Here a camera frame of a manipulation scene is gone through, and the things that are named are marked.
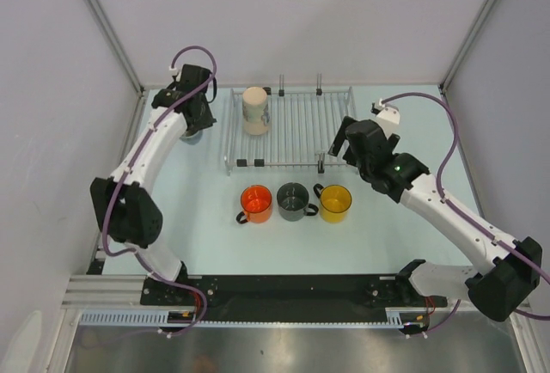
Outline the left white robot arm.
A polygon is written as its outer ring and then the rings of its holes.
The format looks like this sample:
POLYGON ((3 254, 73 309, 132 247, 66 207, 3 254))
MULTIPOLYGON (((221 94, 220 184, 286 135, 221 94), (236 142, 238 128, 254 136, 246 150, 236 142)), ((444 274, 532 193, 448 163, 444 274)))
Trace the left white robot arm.
POLYGON ((163 215, 152 191, 176 142, 217 122, 206 97, 208 86, 216 83, 204 67, 185 64, 176 70, 173 81, 154 96, 148 122, 124 160, 109 177, 90 185, 105 253, 134 254, 148 274, 162 280, 159 291, 173 304, 188 298, 190 284, 180 277, 181 259, 161 238, 163 215))

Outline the grey cup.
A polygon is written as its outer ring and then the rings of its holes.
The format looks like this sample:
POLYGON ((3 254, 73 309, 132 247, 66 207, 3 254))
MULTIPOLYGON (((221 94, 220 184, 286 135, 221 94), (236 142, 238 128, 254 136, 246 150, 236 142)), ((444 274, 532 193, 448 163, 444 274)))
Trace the grey cup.
POLYGON ((308 189, 297 182, 283 184, 277 191, 276 200, 279 215, 289 222, 314 217, 319 213, 319 207, 309 202, 308 189))

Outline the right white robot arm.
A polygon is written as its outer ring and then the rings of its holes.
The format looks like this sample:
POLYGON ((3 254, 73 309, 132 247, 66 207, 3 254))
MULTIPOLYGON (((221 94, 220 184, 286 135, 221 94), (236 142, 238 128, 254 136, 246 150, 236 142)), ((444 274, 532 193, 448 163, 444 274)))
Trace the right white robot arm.
POLYGON ((414 260, 400 272, 397 297, 416 305, 425 297, 468 300, 493 321, 505 321, 539 285, 541 245, 519 241, 443 194, 436 177, 417 158, 394 153, 399 136, 388 135, 374 120, 343 118, 329 149, 341 147, 347 164, 378 193, 415 212, 468 258, 467 266, 435 265, 414 260))

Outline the metal wire dish rack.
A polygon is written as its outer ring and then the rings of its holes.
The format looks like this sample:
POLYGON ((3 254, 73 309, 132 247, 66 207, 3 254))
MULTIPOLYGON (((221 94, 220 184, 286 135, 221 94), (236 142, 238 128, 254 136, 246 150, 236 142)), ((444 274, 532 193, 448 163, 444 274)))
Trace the metal wire dish rack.
POLYGON ((344 117, 357 116, 353 89, 288 89, 284 77, 275 89, 267 90, 267 132, 253 136, 245 132, 242 114, 243 92, 230 90, 226 112, 224 163, 228 173, 236 168, 311 167, 324 173, 330 167, 344 166, 342 156, 329 154, 344 117))

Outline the beige patterned cup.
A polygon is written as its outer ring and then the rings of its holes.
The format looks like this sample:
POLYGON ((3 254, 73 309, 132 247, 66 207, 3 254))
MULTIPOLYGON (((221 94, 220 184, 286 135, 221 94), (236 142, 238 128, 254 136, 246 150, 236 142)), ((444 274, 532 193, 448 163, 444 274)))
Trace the beige patterned cup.
POLYGON ((271 124, 268 95, 261 87, 249 87, 242 94, 244 131, 253 136, 266 133, 271 124))

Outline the orange cup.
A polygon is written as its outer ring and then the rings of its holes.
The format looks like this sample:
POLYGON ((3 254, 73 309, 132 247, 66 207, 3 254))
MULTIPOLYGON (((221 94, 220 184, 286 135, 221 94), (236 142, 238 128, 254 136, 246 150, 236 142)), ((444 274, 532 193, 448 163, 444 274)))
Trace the orange cup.
POLYGON ((272 193, 265 186, 247 187, 241 194, 240 203, 241 211, 235 217, 239 224, 264 223, 272 215, 272 193))

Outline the yellow cup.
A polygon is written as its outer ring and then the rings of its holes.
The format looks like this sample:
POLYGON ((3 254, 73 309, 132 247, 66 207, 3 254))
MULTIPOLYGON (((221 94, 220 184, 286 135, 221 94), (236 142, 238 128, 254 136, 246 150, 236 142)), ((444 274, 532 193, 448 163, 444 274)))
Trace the yellow cup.
POLYGON ((340 223, 345 220, 351 208, 352 196, 350 191, 340 185, 313 186, 315 196, 319 199, 319 213, 327 223, 340 223))

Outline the blue floral cup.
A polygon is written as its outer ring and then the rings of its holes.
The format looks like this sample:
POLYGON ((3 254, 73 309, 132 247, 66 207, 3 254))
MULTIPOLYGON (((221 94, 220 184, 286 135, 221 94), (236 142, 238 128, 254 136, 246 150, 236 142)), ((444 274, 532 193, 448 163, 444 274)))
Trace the blue floral cup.
POLYGON ((193 135, 187 133, 180 137, 180 141, 188 145, 196 145, 203 137, 202 131, 197 131, 193 135))

